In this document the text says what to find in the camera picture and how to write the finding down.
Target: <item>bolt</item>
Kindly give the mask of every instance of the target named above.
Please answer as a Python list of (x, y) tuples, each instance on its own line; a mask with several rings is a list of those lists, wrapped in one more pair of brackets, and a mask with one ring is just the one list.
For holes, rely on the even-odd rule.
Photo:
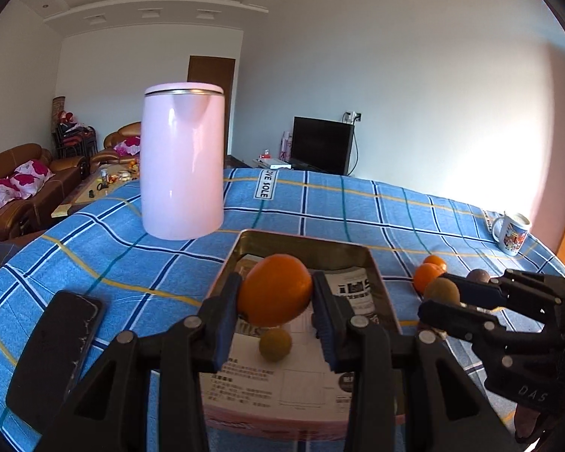
[(118, 344), (128, 344), (134, 339), (134, 334), (130, 330), (124, 330), (119, 333), (116, 337)]
[(366, 316), (352, 316), (350, 323), (355, 328), (366, 328), (368, 326), (368, 318)]
[(435, 333), (429, 330), (425, 330), (419, 333), (419, 340), (426, 345), (431, 345), (435, 343)]
[(184, 326), (187, 328), (198, 328), (203, 324), (199, 316), (189, 316), (188, 318), (184, 319)]

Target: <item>blue plaid tablecloth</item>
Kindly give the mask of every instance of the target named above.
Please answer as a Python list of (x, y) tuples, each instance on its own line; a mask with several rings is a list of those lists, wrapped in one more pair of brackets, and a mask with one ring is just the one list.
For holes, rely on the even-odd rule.
[[(279, 170), (267, 193), (265, 170), (224, 171), (224, 223), (218, 231), (187, 241), (164, 241), (145, 233), (140, 185), (131, 182), (68, 217), (0, 268), (0, 429), (20, 451), (31, 451), (38, 435), (10, 413), (6, 390), (17, 358), (55, 292), (67, 289), (106, 302), (107, 312), (84, 371), (119, 331), (147, 336), (196, 313), (239, 232), (254, 228), (368, 246), (379, 265), (402, 331), (413, 333), (420, 297), (411, 285), (414, 269), (430, 253), (448, 271), (474, 268), (500, 275), (506, 268), (565, 276), (565, 266), (534, 236), (516, 257), (496, 247), (489, 232), (495, 212), (381, 182), (321, 173)], [(496, 312), (511, 330), (541, 326), (509, 310)], [(481, 362), (465, 342), (449, 348), (506, 423), (515, 405), (481, 384)], [(154, 374), (148, 418), (148, 450), (157, 450), (157, 381)], [(342, 442), (273, 442), (209, 430), (214, 452), (332, 452)]]

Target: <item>chair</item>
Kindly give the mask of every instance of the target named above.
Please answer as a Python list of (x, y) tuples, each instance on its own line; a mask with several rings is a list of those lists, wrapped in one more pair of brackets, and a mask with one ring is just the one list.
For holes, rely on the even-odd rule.
[(72, 131), (63, 131), (60, 125), (57, 125), (52, 132), (55, 141), (56, 154), (59, 158), (68, 158), (72, 156), (92, 156), (97, 151), (96, 131), (90, 128), (90, 131), (83, 129), (74, 129)]

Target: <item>orange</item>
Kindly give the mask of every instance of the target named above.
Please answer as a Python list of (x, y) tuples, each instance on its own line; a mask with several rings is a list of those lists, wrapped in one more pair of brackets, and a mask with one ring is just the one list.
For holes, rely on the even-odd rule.
[(426, 286), (428, 286), (432, 280), (435, 280), (443, 274), (444, 271), (445, 270), (438, 265), (423, 263), (423, 265), (420, 265), (414, 271), (414, 275), (412, 276), (412, 285), (419, 294), (423, 294)]
[(434, 265), (437, 265), (438, 267), (441, 267), (444, 272), (447, 272), (446, 262), (443, 258), (440, 258), (437, 255), (429, 255), (423, 260), (423, 263), (432, 263)]
[(301, 260), (278, 253), (261, 260), (238, 291), (237, 310), (255, 326), (272, 327), (304, 312), (312, 297), (312, 278)]

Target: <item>printed mug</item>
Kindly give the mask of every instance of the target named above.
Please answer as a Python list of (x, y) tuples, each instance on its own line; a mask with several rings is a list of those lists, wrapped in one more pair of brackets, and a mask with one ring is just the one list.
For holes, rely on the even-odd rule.
[[(496, 225), (502, 222), (500, 229)], [(492, 237), (498, 243), (498, 247), (508, 256), (513, 257), (523, 246), (527, 233), (531, 228), (530, 220), (523, 214), (514, 212), (497, 217), (492, 223)]]

